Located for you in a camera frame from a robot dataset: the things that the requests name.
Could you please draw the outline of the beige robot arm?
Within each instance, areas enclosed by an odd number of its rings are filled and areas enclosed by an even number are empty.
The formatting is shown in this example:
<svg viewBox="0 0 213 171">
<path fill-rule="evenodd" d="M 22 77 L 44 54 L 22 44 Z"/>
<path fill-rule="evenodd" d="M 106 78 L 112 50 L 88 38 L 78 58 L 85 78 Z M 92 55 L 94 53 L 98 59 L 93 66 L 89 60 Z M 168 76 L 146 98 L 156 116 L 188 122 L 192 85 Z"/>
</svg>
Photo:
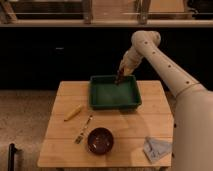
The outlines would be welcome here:
<svg viewBox="0 0 213 171">
<path fill-rule="evenodd" d="M 159 48 L 160 33 L 136 31 L 119 69 L 130 75 L 145 58 L 176 98 L 171 171 L 213 171 L 213 91 Z"/>
</svg>

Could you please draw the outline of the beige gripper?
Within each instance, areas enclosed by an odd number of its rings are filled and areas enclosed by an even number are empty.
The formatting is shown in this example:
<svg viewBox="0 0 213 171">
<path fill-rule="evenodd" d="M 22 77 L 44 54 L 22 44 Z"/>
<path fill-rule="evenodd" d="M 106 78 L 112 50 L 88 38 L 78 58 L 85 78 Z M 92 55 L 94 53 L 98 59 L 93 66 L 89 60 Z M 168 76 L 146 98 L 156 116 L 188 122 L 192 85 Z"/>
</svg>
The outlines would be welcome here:
<svg viewBox="0 0 213 171">
<path fill-rule="evenodd" d="M 123 72 L 124 76 L 131 75 L 133 71 L 142 62 L 143 56 L 139 54 L 134 47 L 127 50 L 120 62 L 119 70 Z"/>
</svg>

